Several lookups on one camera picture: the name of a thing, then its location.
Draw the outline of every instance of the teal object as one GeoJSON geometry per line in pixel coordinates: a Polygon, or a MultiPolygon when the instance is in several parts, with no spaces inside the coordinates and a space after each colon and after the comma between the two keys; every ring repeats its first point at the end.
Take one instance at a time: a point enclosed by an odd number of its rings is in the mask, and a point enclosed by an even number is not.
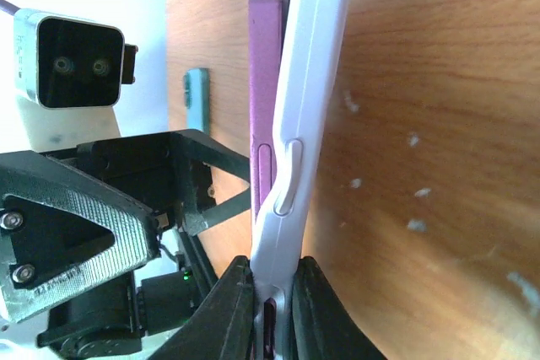
{"type": "Polygon", "coordinates": [[[184,75],[187,128],[210,135],[210,74],[207,68],[190,69],[184,75]]]}

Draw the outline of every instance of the white stain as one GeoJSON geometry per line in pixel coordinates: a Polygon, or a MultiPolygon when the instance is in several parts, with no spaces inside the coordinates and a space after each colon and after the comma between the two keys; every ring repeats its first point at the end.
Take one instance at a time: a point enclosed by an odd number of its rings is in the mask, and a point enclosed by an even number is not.
{"type": "Polygon", "coordinates": [[[420,142],[419,135],[413,132],[408,139],[408,144],[410,145],[411,148],[414,148],[419,144],[419,142],[420,142]]]}
{"type": "Polygon", "coordinates": [[[506,278],[513,282],[517,287],[521,288],[521,295],[529,303],[531,307],[530,313],[532,317],[536,317],[540,311],[540,293],[538,290],[525,278],[523,278],[520,273],[513,271],[508,273],[506,278]]]}
{"type": "Polygon", "coordinates": [[[414,196],[418,198],[427,197],[429,196],[430,192],[431,192],[431,189],[429,187],[425,187],[423,189],[418,190],[416,193],[414,193],[414,196]]]}
{"type": "Polygon", "coordinates": [[[407,229],[416,232],[426,232],[428,226],[421,219],[411,219],[407,224],[407,229]]]}
{"type": "Polygon", "coordinates": [[[362,185],[362,179],[352,179],[349,185],[351,189],[359,189],[362,185]]]}
{"type": "Polygon", "coordinates": [[[351,96],[351,92],[349,90],[345,90],[345,105],[349,109],[351,113],[358,113],[360,110],[360,105],[353,102],[353,97],[351,96]]]}

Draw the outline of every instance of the black camera face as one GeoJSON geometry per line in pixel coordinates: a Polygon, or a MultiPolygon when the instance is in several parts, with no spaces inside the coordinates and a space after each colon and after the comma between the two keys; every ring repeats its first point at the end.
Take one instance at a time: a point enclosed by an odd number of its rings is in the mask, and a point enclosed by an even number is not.
{"type": "Polygon", "coordinates": [[[122,33],[49,18],[38,29],[38,97],[52,109],[107,106],[120,97],[122,33]]]}

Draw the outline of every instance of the wood grain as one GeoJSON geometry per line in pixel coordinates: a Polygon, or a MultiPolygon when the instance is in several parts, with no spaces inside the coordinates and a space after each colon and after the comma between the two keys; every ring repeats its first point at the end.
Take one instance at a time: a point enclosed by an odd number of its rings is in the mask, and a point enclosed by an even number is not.
{"type": "MultiPolygon", "coordinates": [[[[247,0],[167,10],[171,128],[183,73],[210,67],[213,136],[248,154],[247,0]]],[[[305,253],[389,358],[540,358],[539,18],[540,0],[351,0],[305,253]]],[[[221,198],[242,186],[218,174],[221,198]]],[[[249,221],[203,236],[218,271],[249,221]]]]}

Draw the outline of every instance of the wooden table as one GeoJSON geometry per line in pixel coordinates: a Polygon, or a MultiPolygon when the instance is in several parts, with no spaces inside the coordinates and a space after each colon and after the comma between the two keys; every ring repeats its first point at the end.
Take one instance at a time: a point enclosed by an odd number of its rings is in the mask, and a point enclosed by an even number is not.
{"type": "MultiPolygon", "coordinates": [[[[170,128],[209,67],[212,135],[248,154],[247,0],[167,12],[170,128]]],[[[351,0],[305,253],[389,358],[540,358],[539,175],[540,0],[351,0]]],[[[250,237],[202,238],[222,272],[250,237]]]]}

